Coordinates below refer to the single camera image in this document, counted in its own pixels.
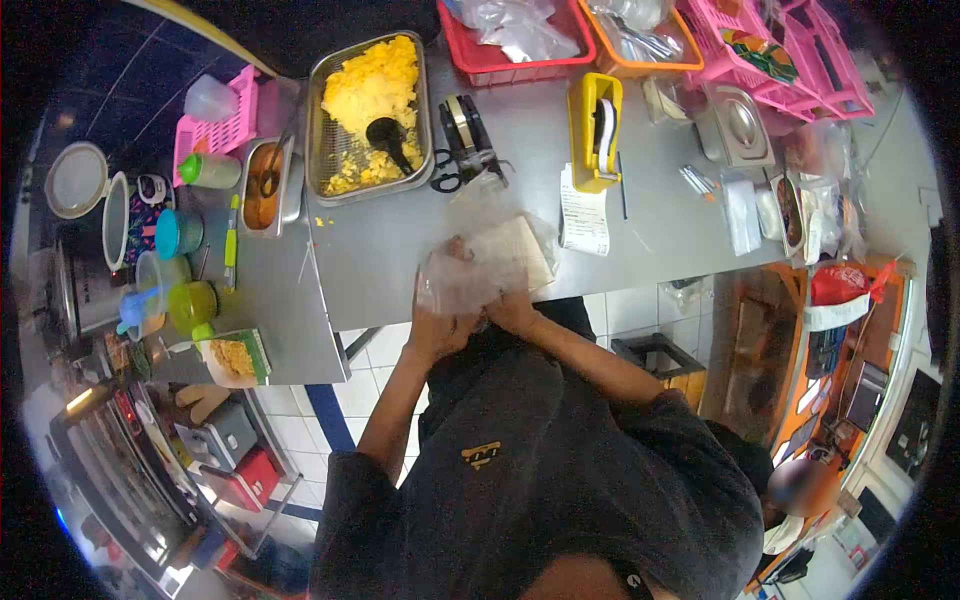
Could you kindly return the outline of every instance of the yellow tape dispenser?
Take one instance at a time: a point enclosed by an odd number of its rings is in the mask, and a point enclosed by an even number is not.
[[[620,182],[613,170],[620,130],[623,85],[600,73],[587,73],[566,92],[573,186],[597,194]]]

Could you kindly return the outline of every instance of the red bag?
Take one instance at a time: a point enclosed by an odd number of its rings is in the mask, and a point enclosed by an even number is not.
[[[883,303],[884,287],[896,266],[895,261],[888,262],[873,283],[856,267],[834,265],[820,269],[810,281],[810,301],[814,306],[833,306],[869,293],[875,302]]]

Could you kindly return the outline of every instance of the logo on shirt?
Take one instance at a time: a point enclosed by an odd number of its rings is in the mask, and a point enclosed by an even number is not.
[[[500,442],[490,442],[489,444],[478,445],[475,448],[468,448],[460,453],[464,457],[464,462],[480,470],[480,467],[489,463],[500,451]]]

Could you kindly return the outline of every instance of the blue container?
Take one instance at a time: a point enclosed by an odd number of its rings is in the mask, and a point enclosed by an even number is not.
[[[167,209],[156,220],[156,253],[164,260],[193,252],[203,239],[204,220],[200,215]]]

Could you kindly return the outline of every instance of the hand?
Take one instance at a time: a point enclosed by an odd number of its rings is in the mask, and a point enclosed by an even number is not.
[[[500,298],[484,306],[487,317],[521,339],[528,339],[534,325],[543,318],[530,302],[526,289],[501,292]]]
[[[418,288],[421,278],[417,273]],[[404,349],[414,352],[432,367],[448,354],[464,349],[479,318],[480,315],[438,315],[419,306],[414,299],[414,318]]]

